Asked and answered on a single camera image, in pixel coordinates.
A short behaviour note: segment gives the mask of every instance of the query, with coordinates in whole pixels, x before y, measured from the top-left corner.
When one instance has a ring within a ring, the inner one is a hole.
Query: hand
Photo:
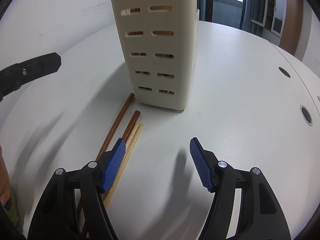
[[[2,205],[8,201],[10,197],[10,180],[7,169],[2,158],[2,148],[0,146],[0,202]]]

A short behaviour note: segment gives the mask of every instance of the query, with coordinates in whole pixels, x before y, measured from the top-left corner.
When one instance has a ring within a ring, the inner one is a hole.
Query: screw
[[[219,167],[225,168],[227,166],[227,163],[222,161],[222,162],[218,162],[218,165],[219,165]]]
[[[97,163],[96,162],[90,162],[89,164],[88,164],[88,167],[89,168],[95,168],[97,166]]]
[[[56,174],[57,175],[61,175],[63,173],[63,169],[62,168],[59,168],[56,170]]]
[[[257,174],[257,175],[260,174],[260,170],[259,170],[258,168],[253,168],[253,169],[252,169],[252,172],[253,172],[254,174]]]

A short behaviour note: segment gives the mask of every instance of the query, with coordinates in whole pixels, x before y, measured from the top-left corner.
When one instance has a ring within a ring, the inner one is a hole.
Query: beige plastic container
[[[138,101],[186,108],[195,62],[196,0],[111,0]]]

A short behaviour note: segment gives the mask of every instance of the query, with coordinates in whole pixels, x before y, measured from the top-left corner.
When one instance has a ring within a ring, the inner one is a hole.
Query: round table
[[[25,235],[53,172],[80,169],[95,159],[132,91],[115,25],[61,58],[57,73],[30,84],[0,133]],[[316,75],[284,50],[241,30],[199,22],[187,108],[177,112],[134,102],[109,146],[133,112],[141,111],[144,129],[108,209],[118,238],[197,239],[213,194],[193,164],[193,137],[235,169],[259,167],[294,238],[320,199],[318,92]],[[240,195],[236,190],[228,236],[235,233]]]

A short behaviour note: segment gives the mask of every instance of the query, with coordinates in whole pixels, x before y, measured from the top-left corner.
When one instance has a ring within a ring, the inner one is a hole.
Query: blue gripper pad
[[[211,179],[212,172],[208,166],[208,163],[204,158],[204,155],[202,152],[203,149],[199,144],[200,143],[196,138],[192,138],[190,141],[190,153],[191,153],[193,162],[196,166],[196,169],[198,171],[202,185],[206,187],[208,190],[210,190],[213,187],[213,183]]]
[[[116,175],[125,155],[124,140],[119,140],[117,144],[113,147],[112,151],[112,156],[110,157],[110,160],[103,171],[103,179],[101,184],[101,189],[103,192],[106,192],[109,188],[111,188],[113,182],[116,179]]]

